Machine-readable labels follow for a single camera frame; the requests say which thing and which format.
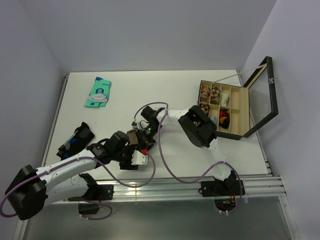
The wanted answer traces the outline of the black red yellow argyle sock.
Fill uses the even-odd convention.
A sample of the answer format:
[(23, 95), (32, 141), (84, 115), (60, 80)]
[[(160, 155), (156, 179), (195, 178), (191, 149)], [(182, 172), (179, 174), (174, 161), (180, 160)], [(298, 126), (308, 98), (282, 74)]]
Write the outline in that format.
[(228, 129), (230, 126), (230, 112), (228, 109), (226, 108), (222, 108), (219, 111), (219, 126), (224, 128), (224, 129)]

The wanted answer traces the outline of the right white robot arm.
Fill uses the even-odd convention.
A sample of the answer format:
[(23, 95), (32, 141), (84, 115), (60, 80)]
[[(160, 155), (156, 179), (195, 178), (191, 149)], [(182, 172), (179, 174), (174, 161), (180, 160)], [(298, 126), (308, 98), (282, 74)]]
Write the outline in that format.
[[(222, 195), (229, 194), (234, 188), (234, 183), (240, 183), (241, 180), (234, 167), (226, 162), (226, 157), (219, 146), (215, 123), (197, 105), (193, 105), (189, 109), (174, 110), (169, 109), (167, 103), (163, 102), (163, 104), (165, 107), (161, 107), (157, 110), (150, 107), (153, 103), (148, 103), (137, 110), (138, 113), (141, 113), (144, 120), (148, 122), (147, 127), (139, 127), (136, 120), (138, 114), (134, 114), (131, 126), (136, 130), (137, 138), (144, 141), (145, 144), (149, 146), (154, 142), (154, 136), (157, 135), (157, 145), (164, 167), (174, 179), (183, 184), (196, 183), (204, 178), (215, 167), (223, 166), (223, 168), (219, 170), (220, 173), (214, 175), (213, 178), (216, 182), (217, 191)], [(178, 178), (166, 163), (162, 151), (161, 128), (163, 126), (181, 127), (189, 141), (199, 149), (208, 150), (210, 156), (216, 160), (216, 163), (210, 166), (195, 180), (186, 181)]]

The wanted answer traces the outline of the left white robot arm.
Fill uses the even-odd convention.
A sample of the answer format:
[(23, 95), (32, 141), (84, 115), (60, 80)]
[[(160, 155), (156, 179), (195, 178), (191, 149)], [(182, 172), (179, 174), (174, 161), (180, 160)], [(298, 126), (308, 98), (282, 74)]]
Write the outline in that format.
[(14, 216), (28, 220), (45, 206), (68, 198), (91, 200), (98, 193), (96, 180), (87, 172), (116, 161), (122, 170), (137, 170), (148, 161), (138, 150), (137, 139), (122, 131), (92, 143), (79, 153), (60, 162), (19, 170), (5, 192), (4, 199), (14, 209)]

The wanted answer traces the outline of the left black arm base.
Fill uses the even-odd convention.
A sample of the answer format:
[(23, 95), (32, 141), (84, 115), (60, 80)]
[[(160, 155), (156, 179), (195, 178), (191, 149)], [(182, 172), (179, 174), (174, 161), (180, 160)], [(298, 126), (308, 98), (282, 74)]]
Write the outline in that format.
[[(84, 196), (69, 197), (69, 202), (78, 202), (78, 213), (89, 220), (102, 220), (110, 217), (113, 213), (112, 207), (104, 201), (113, 199), (114, 186), (112, 184), (98, 184), (90, 187)], [(109, 213), (104, 217), (93, 217), (102, 209), (108, 209)]]

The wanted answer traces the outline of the brown sock with striped cuff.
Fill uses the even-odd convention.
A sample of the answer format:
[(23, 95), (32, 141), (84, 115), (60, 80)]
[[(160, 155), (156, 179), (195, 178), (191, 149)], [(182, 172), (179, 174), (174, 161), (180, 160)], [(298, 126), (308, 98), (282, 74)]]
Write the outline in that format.
[(137, 132), (137, 129), (131, 129), (126, 133), (129, 138), (129, 145), (137, 145), (139, 143)]

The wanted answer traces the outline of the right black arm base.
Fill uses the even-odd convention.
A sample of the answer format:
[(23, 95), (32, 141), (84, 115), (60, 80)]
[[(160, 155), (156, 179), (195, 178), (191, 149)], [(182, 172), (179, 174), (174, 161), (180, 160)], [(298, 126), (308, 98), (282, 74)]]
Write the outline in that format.
[(202, 181), (198, 193), (204, 197), (213, 197), (214, 205), (220, 214), (228, 215), (238, 203), (237, 198), (242, 198), (245, 194), (243, 181), (236, 180), (231, 186), (218, 180)]

